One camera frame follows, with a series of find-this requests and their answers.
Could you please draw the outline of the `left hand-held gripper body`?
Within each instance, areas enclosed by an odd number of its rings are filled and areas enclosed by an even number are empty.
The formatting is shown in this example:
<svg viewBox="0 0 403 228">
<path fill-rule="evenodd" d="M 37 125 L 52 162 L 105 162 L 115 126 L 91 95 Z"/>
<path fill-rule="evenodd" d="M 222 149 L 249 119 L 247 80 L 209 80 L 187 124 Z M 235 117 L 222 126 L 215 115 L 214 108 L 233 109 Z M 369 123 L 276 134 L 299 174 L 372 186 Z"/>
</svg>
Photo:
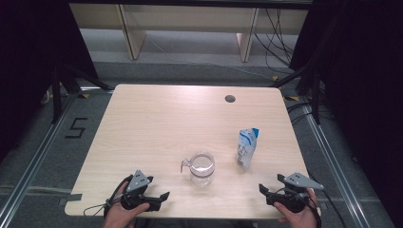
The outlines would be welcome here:
<svg viewBox="0 0 403 228">
<path fill-rule="evenodd" d="M 126 186 L 121 197 L 121 205 L 126 210 L 132 210 L 137 206 L 148 203 L 147 212 L 159 211 L 162 200 L 160 198 L 147 197 L 144 193 L 148 187 L 148 179 L 141 170 L 137 170 L 129 177 L 128 185 Z"/>
</svg>

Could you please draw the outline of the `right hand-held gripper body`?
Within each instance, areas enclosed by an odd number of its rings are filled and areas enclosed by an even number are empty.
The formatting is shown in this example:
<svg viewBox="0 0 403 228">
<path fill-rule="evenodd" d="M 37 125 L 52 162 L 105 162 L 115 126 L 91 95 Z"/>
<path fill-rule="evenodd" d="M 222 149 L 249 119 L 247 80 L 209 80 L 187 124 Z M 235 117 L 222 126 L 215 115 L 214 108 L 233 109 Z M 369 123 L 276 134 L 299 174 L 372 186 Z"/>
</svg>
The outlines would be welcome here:
<svg viewBox="0 0 403 228">
<path fill-rule="evenodd" d="M 309 204 L 310 197 L 307 188 L 323 190 L 324 186 L 310 178 L 296 172 L 284 178 L 284 187 L 281 188 L 283 194 L 279 191 L 271 192 L 265 195 L 266 203 L 273 205 L 275 202 L 283 204 L 289 211 L 298 213 Z"/>
</svg>

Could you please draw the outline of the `white and blue milk bag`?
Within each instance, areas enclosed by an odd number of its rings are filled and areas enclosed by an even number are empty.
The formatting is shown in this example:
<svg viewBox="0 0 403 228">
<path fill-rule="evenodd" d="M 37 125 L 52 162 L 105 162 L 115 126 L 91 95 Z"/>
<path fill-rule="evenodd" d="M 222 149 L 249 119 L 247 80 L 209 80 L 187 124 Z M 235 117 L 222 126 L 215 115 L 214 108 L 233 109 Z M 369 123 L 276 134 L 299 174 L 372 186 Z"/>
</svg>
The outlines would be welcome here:
<svg viewBox="0 0 403 228">
<path fill-rule="evenodd" d="M 239 141 L 237 148 L 237 163 L 246 170 L 253 158 L 253 154 L 257 147 L 259 130 L 257 128 L 242 129 L 239 133 Z"/>
</svg>

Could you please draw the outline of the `clear glass measuring jug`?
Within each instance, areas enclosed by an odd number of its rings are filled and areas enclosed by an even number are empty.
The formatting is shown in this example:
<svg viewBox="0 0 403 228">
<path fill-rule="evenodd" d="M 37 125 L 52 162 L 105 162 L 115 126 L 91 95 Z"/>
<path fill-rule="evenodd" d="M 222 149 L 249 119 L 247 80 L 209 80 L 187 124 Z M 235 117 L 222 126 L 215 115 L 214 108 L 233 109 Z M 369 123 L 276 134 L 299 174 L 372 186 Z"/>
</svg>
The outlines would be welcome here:
<svg viewBox="0 0 403 228">
<path fill-rule="evenodd" d="M 199 187 L 209 185 L 214 179 L 215 159 L 209 152 L 197 152 L 189 159 L 181 162 L 181 172 L 189 168 L 190 180 Z"/>
</svg>

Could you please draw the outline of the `person's left hand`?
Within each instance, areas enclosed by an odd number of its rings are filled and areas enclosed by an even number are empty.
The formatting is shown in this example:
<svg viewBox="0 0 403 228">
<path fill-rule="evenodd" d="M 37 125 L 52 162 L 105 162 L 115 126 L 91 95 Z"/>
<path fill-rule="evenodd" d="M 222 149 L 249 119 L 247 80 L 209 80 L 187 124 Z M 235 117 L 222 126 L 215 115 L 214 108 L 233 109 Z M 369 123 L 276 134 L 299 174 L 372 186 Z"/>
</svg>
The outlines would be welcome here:
<svg viewBox="0 0 403 228">
<path fill-rule="evenodd" d="M 135 228 L 134 218 L 149 208 L 148 203 L 143 203 L 132 210 L 125 210 L 121 203 L 113 200 L 103 223 L 103 228 Z"/>
</svg>

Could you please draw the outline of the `person's right hand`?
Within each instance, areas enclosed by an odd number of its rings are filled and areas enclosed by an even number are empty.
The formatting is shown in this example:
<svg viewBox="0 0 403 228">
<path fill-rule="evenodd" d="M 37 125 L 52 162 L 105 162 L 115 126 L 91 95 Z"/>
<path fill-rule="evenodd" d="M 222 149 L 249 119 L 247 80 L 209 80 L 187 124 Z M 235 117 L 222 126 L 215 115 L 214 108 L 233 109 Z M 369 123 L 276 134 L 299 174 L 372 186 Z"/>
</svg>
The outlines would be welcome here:
<svg viewBox="0 0 403 228">
<path fill-rule="evenodd" d="M 317 228 L 317 219 L 313 210 L 317 208 L 317 196 L 311 188 L 307 188 L 310 197 L 309 205 L 298 213 L 292 213 L 283 204 L 274 203 L 274 207 L 282 214 L 282 218 L 278 221 L 281 223 L 289 223 L 292 228 Z"/>
</svg>

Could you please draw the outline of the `black metal stand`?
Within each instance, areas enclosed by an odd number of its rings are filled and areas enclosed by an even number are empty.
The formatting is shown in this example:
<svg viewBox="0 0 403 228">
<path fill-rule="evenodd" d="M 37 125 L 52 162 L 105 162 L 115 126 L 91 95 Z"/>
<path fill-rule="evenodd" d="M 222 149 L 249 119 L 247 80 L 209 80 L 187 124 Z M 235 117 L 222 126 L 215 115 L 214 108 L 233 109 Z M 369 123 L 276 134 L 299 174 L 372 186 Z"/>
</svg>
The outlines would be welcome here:
<svg viewBox="0 0 403 228">
<path fill-rule="evenodd" d="M 296 78 L 299 78 L 299 82 L 296 87 L 296 92 L 298 95 L 307 95 L 308 92 L 311 92 L 311 109 L 313 111 L 313 118 L 317 124 L 320 124 L 318 112 L 320 97 L 320 77 L 313 66 L 303 66 L 287 77 L 274 82 L 272 84 L 272 87 L 280 88 L 281 86 L 288 84 Z"/>
<path fill-rule="evenodd" d="M 87 74 L 81 69 L 68 65 L 58 64 L 51 72 L 51 88 L 53 95 L 53 120 L 55 124 L 62 116 L 61 86 L 68 94 L 77 94 L 81 91 L 76 79 L 81 78 L 105 91 L 112 91 L 113 86 L 107 85 L 98 79 L 97 74 Z"/>
</svg>

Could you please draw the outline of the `black curtain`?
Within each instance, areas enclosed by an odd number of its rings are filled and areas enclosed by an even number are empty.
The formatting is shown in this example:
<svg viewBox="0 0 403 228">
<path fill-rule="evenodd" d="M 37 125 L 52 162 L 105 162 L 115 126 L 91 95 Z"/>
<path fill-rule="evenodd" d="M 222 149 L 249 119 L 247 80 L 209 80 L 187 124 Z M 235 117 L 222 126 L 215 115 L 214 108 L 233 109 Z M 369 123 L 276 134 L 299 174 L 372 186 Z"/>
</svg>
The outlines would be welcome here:
<svg viewBox="0 0 403 228">
<path fill-rule="evenodd" d="M 64 66 L 98 77 L 69 1 L 0 0 L 0 162 Z"/>
<path fill-rule="evenodd" d="M 291 68 L 308 62 L 345 1 L 320 79 L 367 179 L 403 228 L 403 0 L 313 0 Z"/>
</svg>

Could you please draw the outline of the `beige wooden shelf unit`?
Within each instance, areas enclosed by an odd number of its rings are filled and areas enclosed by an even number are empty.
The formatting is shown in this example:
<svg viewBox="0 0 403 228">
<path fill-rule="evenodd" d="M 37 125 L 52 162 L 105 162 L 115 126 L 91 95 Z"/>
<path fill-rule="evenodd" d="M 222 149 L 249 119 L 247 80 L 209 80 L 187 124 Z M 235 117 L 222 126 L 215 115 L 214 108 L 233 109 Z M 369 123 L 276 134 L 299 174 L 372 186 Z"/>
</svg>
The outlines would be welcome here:
<svg viewBox="0 0 403 228">
<path fill-rule="evenodd" d="M 71 3 L 81 29 L 119 29 L 128 56 L 138 58 L 149 30 L 230 32 L 237 35 L 240 59 L 248 61 L 255 33 L 298 35 L 306 9 L 242 9 L 184 6 Z"/>
</svg>

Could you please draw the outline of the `aluminium floor rail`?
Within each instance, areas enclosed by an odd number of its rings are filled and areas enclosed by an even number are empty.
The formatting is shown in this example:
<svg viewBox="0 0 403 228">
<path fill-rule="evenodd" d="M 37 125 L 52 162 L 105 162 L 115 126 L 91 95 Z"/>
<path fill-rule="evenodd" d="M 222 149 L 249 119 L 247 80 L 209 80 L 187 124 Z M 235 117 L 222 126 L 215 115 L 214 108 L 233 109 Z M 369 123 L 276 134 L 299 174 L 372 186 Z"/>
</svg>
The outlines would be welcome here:
<svg viewBox="0 0 403 228">
<path fill-rule="evenodd" d="M 334 154 L 332 147 L 330 146 L 321 126 L 316 122 L 313 116 L 313 109 L 311 107 L 303 107 L 303 111 L 308 115 L 308 123 L 317 139 L 321 152 L 325 158 L 325 161 L 335 179 L 336 185 L 339 189 L 341 197 L 352 216 L 356 228 L 371 228 L 370 223 L 365 216 L 361 203 L 358 201 L 355 192 L 352 189 L 346 176 L 344 175 L 340 164 Z"/>
<path fill-rule="evenodd" d="M 70 110 L 70 107 L 75 102 L 75 95 L 68 95 L 65 103 L 63 104 L 61 114 L 49 127 L 45 138 L 41 141 L 41 144 L 36 149 L 35 154 L 28 167 L 25 169 L 20 180 L 10 193 L 9 198 L 6 200 L 4 206 L 0 209 L 0 228 L 8 228 L 12 221 L 16 211 L 18 210 L 21 202 L 24 199 L 25 194 L 37 175 L 49 149 L 51 148 L 57 134 L 60 131 L 62 124 L 65 121 L 66 115 Z"/>
</svg>

